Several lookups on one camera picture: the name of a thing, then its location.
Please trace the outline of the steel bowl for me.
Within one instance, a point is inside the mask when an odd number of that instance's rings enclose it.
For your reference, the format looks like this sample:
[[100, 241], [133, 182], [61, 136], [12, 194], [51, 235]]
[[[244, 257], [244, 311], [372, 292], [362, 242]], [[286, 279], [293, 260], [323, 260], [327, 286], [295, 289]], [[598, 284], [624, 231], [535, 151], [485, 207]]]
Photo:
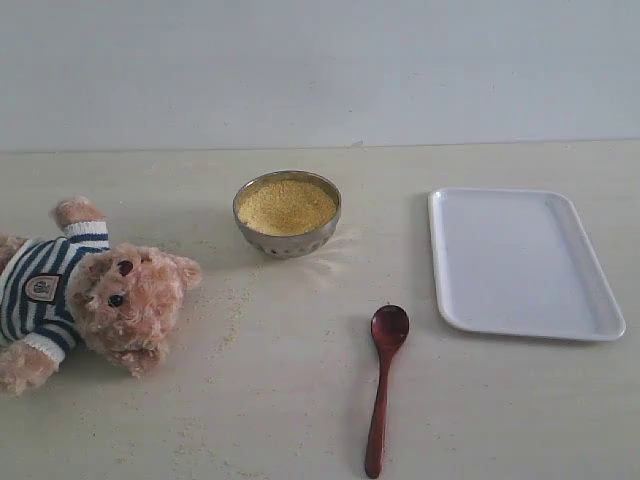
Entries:
[[[244, 225], [238, 218], [240, 204], [260, 187], [280, 180], [309, 182], [320, 187], [334, 201], [337, 207], [336, 215], [324, 226], [295, 236], [270, 236]], [[333, 236], [341, 216], [341, 194], [330, 180], [312, 172], [300, 170], [270, 172], [249, 181], [238, 190], [233, 200], [233, 216], [244, 239], [257, 250], [279, 259], [301, 257], [318, 250]]]

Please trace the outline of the yellow millet grains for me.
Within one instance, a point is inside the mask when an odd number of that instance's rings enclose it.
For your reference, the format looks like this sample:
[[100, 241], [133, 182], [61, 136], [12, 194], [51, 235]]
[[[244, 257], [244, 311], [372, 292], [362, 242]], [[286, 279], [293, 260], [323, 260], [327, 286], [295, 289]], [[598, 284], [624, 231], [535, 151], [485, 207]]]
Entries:
[[262, 234], [295, 236], [327, 224], [337, 213], [332, 198], [309, 182], [280, 180], [260, 187], [239, 206], [239, 220]]

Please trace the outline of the dark red wooden spoon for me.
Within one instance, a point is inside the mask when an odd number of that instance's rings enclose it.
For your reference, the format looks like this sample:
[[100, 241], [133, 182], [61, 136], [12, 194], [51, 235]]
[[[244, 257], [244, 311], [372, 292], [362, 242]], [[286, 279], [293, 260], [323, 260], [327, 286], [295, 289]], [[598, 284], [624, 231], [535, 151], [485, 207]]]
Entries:
[[382, 472], [386, 434], [388, 377], [395, 354], [410, 330], [406, 311], [397, 305], [384, 305], [371, 319], [371, 338], [378, 355], [379, 376], [364, 458], [368, 478], [377, 479]]

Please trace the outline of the teddy bear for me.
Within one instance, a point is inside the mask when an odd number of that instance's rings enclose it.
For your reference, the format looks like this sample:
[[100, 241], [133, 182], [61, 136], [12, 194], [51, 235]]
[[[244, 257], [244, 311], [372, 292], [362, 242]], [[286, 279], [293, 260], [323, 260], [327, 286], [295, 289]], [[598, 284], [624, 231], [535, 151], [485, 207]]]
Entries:
[[88, 199], [51, 212], [62, 234], [1, 238], [1, 389], [42, 386], [80, 343], [140, 377], [168, 353], [199, 264], [156, 247], [109, 242], [105, 216]]

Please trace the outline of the white plastic tray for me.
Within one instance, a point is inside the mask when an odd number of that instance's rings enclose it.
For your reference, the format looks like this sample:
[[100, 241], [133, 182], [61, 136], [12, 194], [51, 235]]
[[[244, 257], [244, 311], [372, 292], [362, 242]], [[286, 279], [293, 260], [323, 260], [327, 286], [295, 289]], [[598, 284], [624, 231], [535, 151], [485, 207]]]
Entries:
[[541, 190], [429, 195], [437, 305], [469, 333], [608, 342], [626, 322], [574, 204]]

